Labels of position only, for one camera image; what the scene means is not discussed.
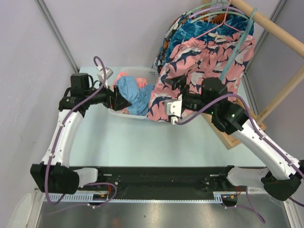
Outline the pink shark print shorts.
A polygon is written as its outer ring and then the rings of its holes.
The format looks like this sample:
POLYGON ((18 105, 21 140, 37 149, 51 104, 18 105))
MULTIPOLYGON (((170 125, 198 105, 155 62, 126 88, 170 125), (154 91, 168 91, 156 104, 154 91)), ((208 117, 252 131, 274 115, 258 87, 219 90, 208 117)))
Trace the pink shark print shorts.
MULTIPOLYGON (((166 79, 186 76, 190 92, 201 93, 201 83, 210 77, 220 78, 233 50, 237 46, 241 32, 230 37, 220 36, 215 41, 201 41, 191 38, 177 45, 168 61, 162 67, 155 88, 151 93, 147 118, 152 121, 169 121, 164 110, 164 101, 176 99, 179 89, 172 90, 166 79)), ((254 55, 256 39, 248 35, 234 62, 228 69, 222 81, 227 86, 229 93, 238 93, 238 87, 244 74, 247 63, 254 55)))

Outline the pink wire hanger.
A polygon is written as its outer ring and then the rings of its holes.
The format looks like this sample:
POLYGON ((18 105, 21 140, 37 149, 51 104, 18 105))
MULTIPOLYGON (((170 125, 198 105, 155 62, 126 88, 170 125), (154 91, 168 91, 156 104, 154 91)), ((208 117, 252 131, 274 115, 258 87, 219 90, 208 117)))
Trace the pink wire hanger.
MULTIPOLYGON (((239 29, 237 29, 237 28, 235 28, 235 27, 233 27, 233 26, 231 26, 231 25, 229 25, 229 24, 226 23, 227 15, 233 13, 233 12, 230 12, 230 11, 228 10, 228 9, 229 9, 229 6, 230 6, 230 4, 231 4, 231 2, 232 2, 232 0, 230 0, 230 1, 228 2, 228 5, 227 5, 226 11, 225 11, 225 16, 224 16, 222 22, 221 22, 220 24, 218 24, 216 27, 214 27, 214 28, 212 28, 212 29, 210 29, 210 30, 208 30, 208 31, 206 31, 206 32, 204 32, 204 33, 202 33, 201 35, 195 37, 195 39, 199 39, 200 37, 202 37, 202 36, 204 36, 204 35, 206 35, 206 34, 209 34, 210 32, 216 30, 217 28, 219 28, 219 27, 221 27, 221 26, 223 26, 223 25, 225 25, 225 26, 227 26, 227 27, 229 27, 229 28, 235 30, 236 32, 239 32, 239 31, 240 31, 239 29)), ((211 16, 211 15, 213 15, 213 14, 223 14, 223 11, 215 11, 215 12, 211 12, 211 13, 208 13, 208 14, 204 14, 204 15, 202 15, 201 17, 196 18, 194 21, 201 20, 202 18, 204 18, 204 17, 209 17, 209 16, 211 16)))

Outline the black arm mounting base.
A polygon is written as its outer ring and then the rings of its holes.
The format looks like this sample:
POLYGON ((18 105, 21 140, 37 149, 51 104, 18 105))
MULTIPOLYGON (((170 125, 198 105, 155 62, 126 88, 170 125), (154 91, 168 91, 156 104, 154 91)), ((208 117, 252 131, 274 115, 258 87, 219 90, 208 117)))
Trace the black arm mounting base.
POLYGON ((227 167, 97 167, 96 186, 83 190, 105 191, 102 182, 113 184, 118 200, 210 200, 214 192, 244 193, 245 185, 231 184, 227 167))

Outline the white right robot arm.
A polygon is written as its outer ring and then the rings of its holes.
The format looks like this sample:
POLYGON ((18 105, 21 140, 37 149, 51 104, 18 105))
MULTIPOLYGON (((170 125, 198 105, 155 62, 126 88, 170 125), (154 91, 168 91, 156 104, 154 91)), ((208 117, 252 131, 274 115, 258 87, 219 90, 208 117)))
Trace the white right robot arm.
POLYGON ((190 92, 186 76, 166 79, 172 90, 180 93, 176 99, 164 102, 165 113, 172 124, 184 125, 201 113, 210 114, 216 129, 243 143, 265 165, 263 169, 246 169, 231 166, 227 174, 219 178, 223 190, 235 186, 264 189, 277 200, 285 201, 298 190, 304 179, 304 162, 282 150, 258 127, 246 104, 238 105, 229 97, 242 97, 228 93, 219 78, 204 79, 201 93, 190 92))

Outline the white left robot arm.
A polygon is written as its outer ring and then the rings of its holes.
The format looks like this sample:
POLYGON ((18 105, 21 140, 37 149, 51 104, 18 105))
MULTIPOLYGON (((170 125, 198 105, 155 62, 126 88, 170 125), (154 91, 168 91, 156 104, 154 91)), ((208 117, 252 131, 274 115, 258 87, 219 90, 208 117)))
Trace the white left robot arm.
POLYGON ((131 103, 119 92, 100 85, 93 87, 93 78, 87 73, 76 73, 70 77, 71 86, 59 102, 57 126, 49 148, 39 164, 33 164, 30 174, 44 193, 75 194, 79 187, 90 185, 99 190, 105 178, 96 168, 72 170, 70 154, 77 130, 85 113, 92 105, 102 104, 114 111, 123 110, 131 103))

